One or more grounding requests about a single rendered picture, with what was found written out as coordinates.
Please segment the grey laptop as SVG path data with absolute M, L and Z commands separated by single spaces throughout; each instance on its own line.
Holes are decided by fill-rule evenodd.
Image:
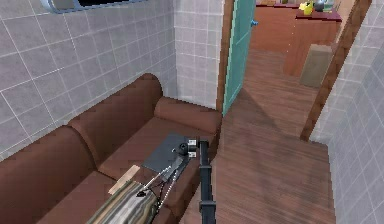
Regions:
M 198 140 L 196 138 L 189 138 L 176 133 L 171 133 L 143 162 L 142 166 L 157 173 L 160 173 L 166 168 L 170 168 L 171 159 L 173 157 L 172 151 L 181 143 L 186 143 L 188 145 L 189 161 L 191 158 L 195 158 Z

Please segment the tan flat book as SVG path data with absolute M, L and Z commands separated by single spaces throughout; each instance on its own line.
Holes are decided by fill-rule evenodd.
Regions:
M 140 170 L 140 167 L 133 165 L 122 177 L 114 184 L 114 186 L 108 191 L 109 194 L 115 194 L 126 182 L 132 179 L 132 177 Z

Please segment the brown sofa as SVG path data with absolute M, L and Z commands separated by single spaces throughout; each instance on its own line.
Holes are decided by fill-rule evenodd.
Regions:
M 73 118 L 67 125 L 0 162 L 0 224 L 86 224 L 132 167 L 143 166 L 170 134 L 200 137 L 216 154 L 222 115 L 168 98 L 159 80 L 144 74 Z

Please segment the teal room door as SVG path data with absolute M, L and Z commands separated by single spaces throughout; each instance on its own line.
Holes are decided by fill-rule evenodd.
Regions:
M 226 70 L 223 112 L 225 115 L 242 88 L 256 0 L 235 0 Z

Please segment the beige bin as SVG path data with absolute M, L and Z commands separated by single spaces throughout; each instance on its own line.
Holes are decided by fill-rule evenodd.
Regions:
M 331 58 L 330 46 L 312 44 L 301 72 L 300 83 L 307 87 L 318 88 L 324 79 Z

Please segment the red brown kitchen counter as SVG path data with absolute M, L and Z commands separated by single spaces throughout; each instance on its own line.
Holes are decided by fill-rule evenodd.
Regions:
M 257 3 L 250 48 L 282 53 L 283 73 L 300 76 L 312 44 L 330 46 L 342 23 L 335 11 L 305 15 L 298 4 Z

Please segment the yellow green object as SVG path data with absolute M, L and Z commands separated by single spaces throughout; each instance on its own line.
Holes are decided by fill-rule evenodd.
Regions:
M 304 15 L 311 15 L 313 12 L 314 2 L 307 1 L 300 4 L 299 9 L 303 11 Z

